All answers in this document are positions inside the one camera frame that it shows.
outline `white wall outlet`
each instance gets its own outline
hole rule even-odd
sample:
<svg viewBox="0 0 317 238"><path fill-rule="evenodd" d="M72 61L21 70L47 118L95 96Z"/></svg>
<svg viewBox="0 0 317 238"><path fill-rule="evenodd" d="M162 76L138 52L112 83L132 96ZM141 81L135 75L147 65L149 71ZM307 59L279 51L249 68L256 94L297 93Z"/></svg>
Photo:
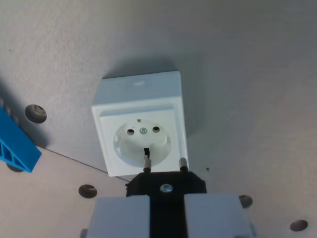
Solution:
<svg viewBox="0 0 317 238"><path fill-rule="evenodd" d="M92 112L110 176L179 170L187 158L181 76L178 71L103 79Z"/></svg>

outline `blue object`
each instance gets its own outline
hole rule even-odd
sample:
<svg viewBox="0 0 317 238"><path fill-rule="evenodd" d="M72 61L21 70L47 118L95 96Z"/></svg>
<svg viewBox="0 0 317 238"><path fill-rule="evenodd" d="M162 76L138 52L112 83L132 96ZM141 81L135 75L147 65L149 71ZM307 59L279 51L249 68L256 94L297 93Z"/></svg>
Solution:
<svg viewBox="0 0 317 238"><path fill-rule="evenodd" d="M0 160L30 173L41 154L28 136L0 107Z"/></svg>

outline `mounting hole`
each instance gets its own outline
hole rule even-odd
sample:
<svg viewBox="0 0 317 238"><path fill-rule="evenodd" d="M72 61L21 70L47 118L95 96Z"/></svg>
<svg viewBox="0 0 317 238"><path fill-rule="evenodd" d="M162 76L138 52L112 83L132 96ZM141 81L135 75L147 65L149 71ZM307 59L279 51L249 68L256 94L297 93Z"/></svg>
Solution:
<svg viewBox="0 0 317 238"><path fill-rule="evenodd" d="M12 166L10 164L6 164L8 168L14 172L23 172L23 170L16 168L15 166Z"/></svg>
<svg viewBox="0 0 317 238"><path fill-rule="evenodd" d="M81 185L78 192L84 198L93 198L97 195L97 189L90 184Z"/></svg>
<svg viewBox="0 0 317 238"><path fill-rule="evenodd" d="M48 117L45 110L35 104L28 105L24 113L29 121L37 124L45 122Z"/></svg>
<svg viewBox="0 0 317 238"><path fill-rule="evenodd" d="M252 197L248 196L248 195L241 195L239 196L241 205L243 208L248 208L252 205L253 203L253 199Z"/></svg>
<svg viewBox="0 0 317 238"><path fill-rule="evenodd" d="M301 232L305 230L308 227L308 222L305 220L297 220L292 222L290 225L290 229L294 232Z"/></svg>

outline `metal prong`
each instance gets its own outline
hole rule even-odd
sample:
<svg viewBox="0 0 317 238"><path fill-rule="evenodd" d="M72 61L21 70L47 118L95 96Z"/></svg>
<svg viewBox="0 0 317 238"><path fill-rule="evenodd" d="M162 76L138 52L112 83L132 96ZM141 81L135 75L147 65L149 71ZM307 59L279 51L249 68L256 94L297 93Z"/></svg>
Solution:
<svg viewBox="0 0 317 238"><path fill-rule="evenodd" d="M148 155L144 155L144 168L143 171L144 172L151 172L151 166L152 166L152 162L151 159L148 158Z"/></svg>
<svg viewBox="0 0 317 238"><path fill-rule="evenodd" d="M179 167L182 172L187 172L188 167L187 167L187 160L185 158L180 158L179 159Z"/></svg>

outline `screw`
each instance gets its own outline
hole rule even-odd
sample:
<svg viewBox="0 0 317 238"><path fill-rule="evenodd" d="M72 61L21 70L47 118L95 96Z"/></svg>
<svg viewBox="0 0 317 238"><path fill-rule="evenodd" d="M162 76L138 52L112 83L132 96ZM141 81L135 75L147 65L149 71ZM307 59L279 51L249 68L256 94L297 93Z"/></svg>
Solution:
<svg viewBox="0 0 317 238"><path fill-rule="evenodd" d="M140 129L141 134L146 134L147 132L148 132L148 130L145 127Z"/></svg>
<svg viewBox="0 0 317 238"><path fill-rule="evenodd" d="M173 186L168 183L165 183L159 189L164 193L169 193L173 191Z"/></svg>

